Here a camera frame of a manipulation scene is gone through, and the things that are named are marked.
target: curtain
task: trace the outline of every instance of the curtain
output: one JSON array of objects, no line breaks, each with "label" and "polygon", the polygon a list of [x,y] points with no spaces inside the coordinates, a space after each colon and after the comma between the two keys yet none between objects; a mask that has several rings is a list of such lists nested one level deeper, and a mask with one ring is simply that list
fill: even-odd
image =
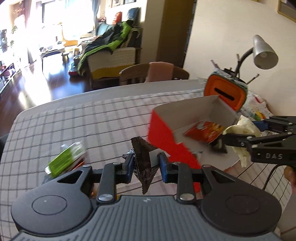
[{"label": "curtain", "polygon": [[24,0],[24,15],[25,15],[25,27],[26,27],[26,42],[28,48],[28,61],[32,64],[36,61],[36,50],[37,44],[35,43],[35,33],[36,33],[36,0]]},{"label": "curtain", "polygon": [[95,26],[95,30],[96,30],[97,25],[98,25],[98,21],[96,19],[96,16],[98,14],[101,1],[100,0],[91,0],[91,3],[92,3],[92,10],[94,13],[94,26]]}]

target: hand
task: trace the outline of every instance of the hand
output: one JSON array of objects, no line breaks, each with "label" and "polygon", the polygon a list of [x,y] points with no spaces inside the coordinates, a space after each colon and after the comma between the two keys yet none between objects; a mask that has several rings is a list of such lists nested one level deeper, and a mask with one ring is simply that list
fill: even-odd
[{"label": "hand", "polygon": [[286,166],[284,176],[292,185],[292,193],[296,193],[296,172],[291,167]]}]

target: wooden chair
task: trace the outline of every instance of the wooden chair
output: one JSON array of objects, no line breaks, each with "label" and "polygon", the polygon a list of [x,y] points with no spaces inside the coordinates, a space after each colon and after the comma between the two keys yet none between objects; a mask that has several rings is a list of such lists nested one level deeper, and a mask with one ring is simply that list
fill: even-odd
[{"label": "wooden chair", "polygon": [[[120,71],[119,85],[144,83],[148,74],[149,64],[136,64]],[[189,73],[177,66],[173,70],[173,80],[187,80]]]}]

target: picture frame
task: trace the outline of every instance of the picture frame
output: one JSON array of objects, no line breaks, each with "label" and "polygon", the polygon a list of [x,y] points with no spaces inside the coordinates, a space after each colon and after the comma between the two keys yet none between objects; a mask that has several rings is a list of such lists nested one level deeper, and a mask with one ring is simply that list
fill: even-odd
[{"label": "picture frame", "polygon": [[277,12],[296,23],[296,8],[290,3],[292,0],[279,0]]},{"label": "picture frame", "polygon": [[136,2],[137,0],[124,0],[124,4]]},{"label": "picture frame", "polygon": [[112,7],[112,0],[107,0],[106,5],[108,8],[111,8]]},{"label": "picture frame", "polygon": [[117,6],[120,6],[123,3],[124,0],[112,0],[112,6],[111,7],[117,7]]}]

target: cushion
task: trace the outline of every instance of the cushion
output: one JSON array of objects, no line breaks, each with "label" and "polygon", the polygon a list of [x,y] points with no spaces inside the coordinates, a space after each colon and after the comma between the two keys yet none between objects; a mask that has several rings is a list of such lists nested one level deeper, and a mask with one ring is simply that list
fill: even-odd
[{"label": "cushion", "polygon": [[134,22],[134,24],[137,25],[138,12],[139,12],[138,7],[131,8],[126,15],[126,19],[132,20]]},{"label": "cushion", "polygon": [[118,22],[121,21],[121,18],[122,18],[122,12],[116,13],[115,16],[114,16],[112,24],[117,24]]},{"label": "cushion", "polygon": [[98,31],[96,33],[97,36],[103,35],[104,32],[106,32],[108,29],[110,29],[113,25],[112,24],[106,24],[106,23],[101,23],[98,27]]}]

